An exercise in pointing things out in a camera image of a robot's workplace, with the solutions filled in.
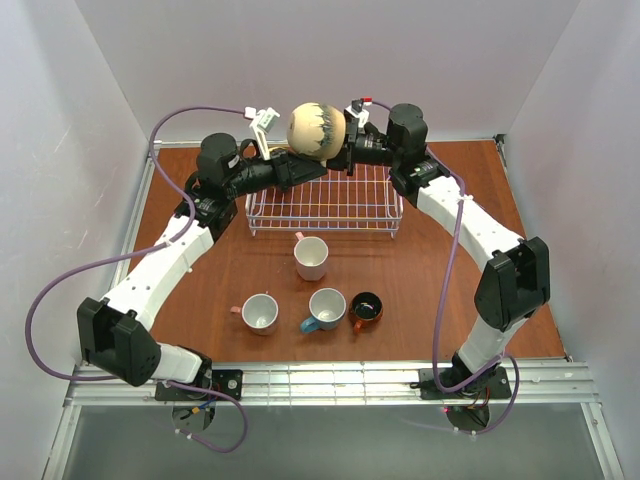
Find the pink mug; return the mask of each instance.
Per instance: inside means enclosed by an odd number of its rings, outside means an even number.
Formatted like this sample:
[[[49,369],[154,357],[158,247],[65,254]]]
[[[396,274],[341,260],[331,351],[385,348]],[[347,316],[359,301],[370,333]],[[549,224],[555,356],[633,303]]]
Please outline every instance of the pink mug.
[[[293,249],[298,274],[308,282],[315,282],[327,273],[329,247],[321,238],[296,233],[298,243]]]

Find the blue mug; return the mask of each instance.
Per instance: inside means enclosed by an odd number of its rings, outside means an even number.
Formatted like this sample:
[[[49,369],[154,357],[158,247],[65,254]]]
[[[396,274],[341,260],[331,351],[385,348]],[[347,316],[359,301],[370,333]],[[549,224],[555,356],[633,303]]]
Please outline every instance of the blue mug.
[[[332,330],[338,326],[347,311],[347,301],[334,288],[321,288],[309,300],[311,316],[300,324],[302,333]]]

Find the white bracket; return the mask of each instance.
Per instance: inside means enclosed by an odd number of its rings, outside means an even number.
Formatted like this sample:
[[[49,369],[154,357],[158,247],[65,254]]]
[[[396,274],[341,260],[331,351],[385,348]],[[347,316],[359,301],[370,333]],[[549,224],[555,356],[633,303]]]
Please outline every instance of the white bracket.
[[[275,125],[277,119],[280,118],[280,114],[271,107],[260,111],[256,111],[256,109],[252,107],[245,107],[244,118],[251,120],[249,128],[256,137],[260,155],[262,155],[263,159],[270,160],[271,155],[269,154],[267,133],[269,133]]]

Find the white mug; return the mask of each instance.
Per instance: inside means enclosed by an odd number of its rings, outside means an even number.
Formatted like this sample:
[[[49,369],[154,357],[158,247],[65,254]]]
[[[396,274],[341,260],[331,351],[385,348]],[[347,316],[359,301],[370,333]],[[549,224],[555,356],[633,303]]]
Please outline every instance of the white mug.
[[[321,288],[309,300],[311,316],[300,324],[302,333],[333,330],[344,318],[347,301],[335,288]]]
[[[244,323],[258,335],[271,335],[276,329],[278,319],[278,302],[264,293],[249,297],[242,309],[232,307],[232,313],[242,313]]]
[[[308,282],[315,282],[327,273],[329,247],[321,238],[296,233],[298,243],[293,249],[298,274]]]

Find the white wall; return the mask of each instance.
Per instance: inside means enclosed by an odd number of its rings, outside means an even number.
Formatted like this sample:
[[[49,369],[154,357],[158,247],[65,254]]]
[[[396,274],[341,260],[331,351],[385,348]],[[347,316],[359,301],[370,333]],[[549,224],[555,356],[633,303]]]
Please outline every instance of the white wall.
[[[583,0],[507,136],[528,233],[551,252],[563,341],[587,360],[640,478],[640,4]]]
[[[188,104],[287,118],[300,103],[372,95],[420,105],[434,140],[505,133],[578,0],[77,3],[147,134]],[[222,125],[248,136],[229,117],[193,113],[160,138],[201,140]],[[384,128],[384,113],[374,121]]]
[[[32,363],[25,314],[49,279],[119,250],[145,139],[73,0],[4,2],[0,45],[0,465],[35,479],[68,385]],[[109,273],[43,302],[35,341],[50,366],[72,371],[75,310]]]

